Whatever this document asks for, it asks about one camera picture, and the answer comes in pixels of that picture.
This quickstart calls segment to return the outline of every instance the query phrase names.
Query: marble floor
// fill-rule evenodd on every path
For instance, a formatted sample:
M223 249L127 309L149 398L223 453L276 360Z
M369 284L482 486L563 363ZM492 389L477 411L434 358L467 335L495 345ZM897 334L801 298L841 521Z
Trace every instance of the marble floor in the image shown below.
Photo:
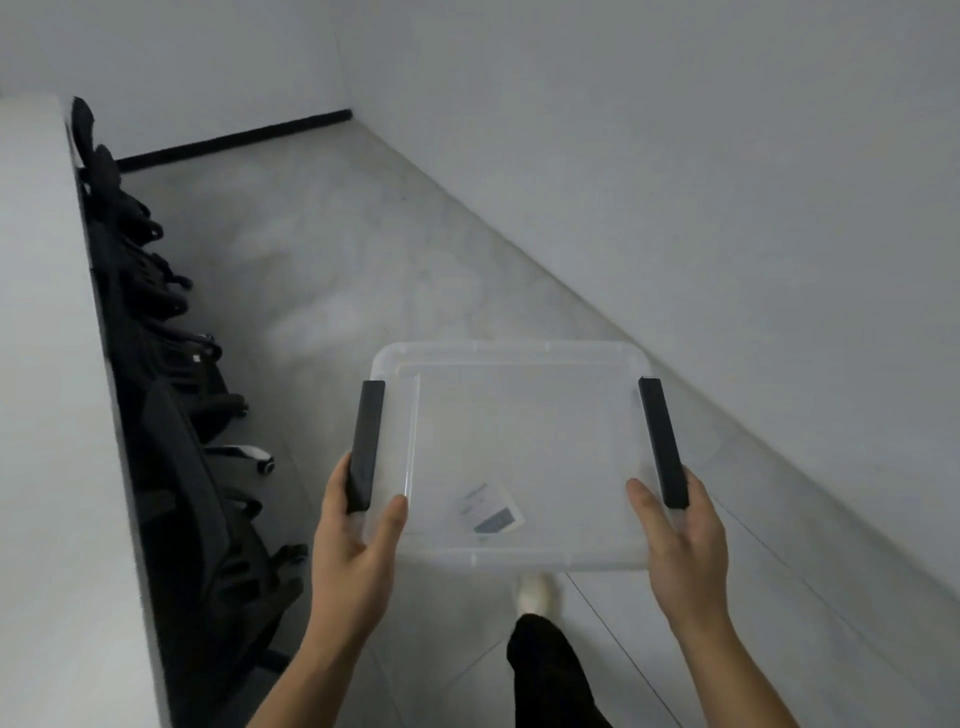
M167 230L252 413L228 432L276 456L255 491L268 546L308 541L352 440L360 384L395 341L624 335L355 122L129 175ZM658 366L684 461L727 525L734 621L803 725L951 726L960 605L817 486ZM564 628L616 726L703 726L644 573L562 575ZM275 647L293 651L306 599ZM401 568L342 726L512 723L509 579ZM219 724L271 686L256 672Z

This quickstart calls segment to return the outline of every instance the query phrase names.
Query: clear plastic storage box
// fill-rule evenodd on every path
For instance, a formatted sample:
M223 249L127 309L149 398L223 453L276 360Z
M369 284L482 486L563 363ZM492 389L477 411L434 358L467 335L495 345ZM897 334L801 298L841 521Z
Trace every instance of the clear plastic storage box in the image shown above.
M646 539L624 484L657 482L637 387L650 374L643 352L618 342L387 347L371 374L384 383L365 536L403 493L403 560L462 570L645 568Z

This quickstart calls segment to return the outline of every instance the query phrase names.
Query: left hand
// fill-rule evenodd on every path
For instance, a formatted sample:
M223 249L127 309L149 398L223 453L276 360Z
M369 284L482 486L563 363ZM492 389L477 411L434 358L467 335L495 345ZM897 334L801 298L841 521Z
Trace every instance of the left hand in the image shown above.
M349 464L348 452L326 484L313 540L310 621L301 647L331 662L355 660L387 611L396 544L407 523L407 498L394 496L369 546L353 535L345 490Z

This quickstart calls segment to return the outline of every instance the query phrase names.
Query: black handle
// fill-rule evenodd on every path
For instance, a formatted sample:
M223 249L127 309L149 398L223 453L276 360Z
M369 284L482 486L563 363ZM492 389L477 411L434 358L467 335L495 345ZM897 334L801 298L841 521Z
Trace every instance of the black handle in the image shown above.
M353 455L347 478L347 512L369 511L373 495L373 470L376 468L376 446L380 442L380 415L387 384L381 379L368 379L360 390L357 425L353 430Z
M690 505L686 473L677 451L677 439L673 435L673 425L670 424L663 386L659 379L652 376L642 378L639 385L643 413L647 418L647 429L650 430L650 442L654 447L654 462L657 463L657 475L660 477L663 505L667 508L686 508Z

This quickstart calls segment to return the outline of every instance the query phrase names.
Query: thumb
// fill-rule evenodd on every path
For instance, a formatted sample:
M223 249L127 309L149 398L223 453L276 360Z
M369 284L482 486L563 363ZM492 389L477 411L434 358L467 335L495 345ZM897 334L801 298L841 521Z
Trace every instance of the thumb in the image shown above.
M380 523L376 527L371 549L378 559L393 560L396 556L396 545L403 533L403 526L407 523L407 497L394 496L380 516Z
M680 542L680 536L663 513L663 506L653 492L635 477L627 481L627 496L640 519L651 551L666 551Z

